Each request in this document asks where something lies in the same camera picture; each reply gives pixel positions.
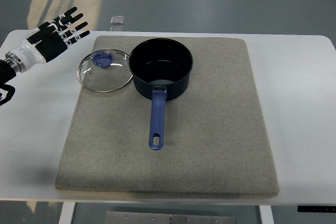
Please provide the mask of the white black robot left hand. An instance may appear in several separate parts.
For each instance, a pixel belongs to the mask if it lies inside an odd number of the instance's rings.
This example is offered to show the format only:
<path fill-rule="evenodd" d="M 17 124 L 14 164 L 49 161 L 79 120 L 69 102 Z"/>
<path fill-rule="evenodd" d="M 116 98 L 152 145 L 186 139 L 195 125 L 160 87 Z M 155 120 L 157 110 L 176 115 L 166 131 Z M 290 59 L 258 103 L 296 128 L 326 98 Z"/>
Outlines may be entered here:
<path fill-rule="evenodd" d="M 51 21 L 46 21 L 34 30 L 27 33 L 21 40 L 21 44 L 1 60 L 6 63 L 15 73 L 25 72 L 38 63 L 48 63 L 70 46 L 90 34 L 83 31 L 88 23 L 78 23 L 83 14 L 76 16 L 77 7 L 72 7 Z"/>

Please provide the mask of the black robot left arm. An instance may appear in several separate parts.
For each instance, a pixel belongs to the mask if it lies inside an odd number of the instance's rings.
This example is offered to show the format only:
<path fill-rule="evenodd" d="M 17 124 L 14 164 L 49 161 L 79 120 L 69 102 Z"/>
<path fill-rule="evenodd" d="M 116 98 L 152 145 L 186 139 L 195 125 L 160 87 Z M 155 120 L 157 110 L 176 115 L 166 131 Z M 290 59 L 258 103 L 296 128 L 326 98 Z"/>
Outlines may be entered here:
<path fill-rule="evenodd" d="M 14 69 L 4 60 L 1 60 L 1 90 L 6 91 L 6 95 L 3 98 L 1 93 L 1 105 L 7 103 L 12 99 L 15 93 L 15 88 L 7 82 L 16 77 Z"/>

